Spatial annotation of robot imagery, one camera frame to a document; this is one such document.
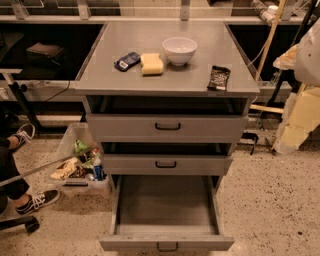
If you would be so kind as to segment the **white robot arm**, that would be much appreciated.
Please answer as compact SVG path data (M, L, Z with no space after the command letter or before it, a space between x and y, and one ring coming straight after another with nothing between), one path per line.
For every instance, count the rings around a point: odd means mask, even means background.
M320 20L307 31L300 42L277 57L273 66L293 70L299 82L320 86Z

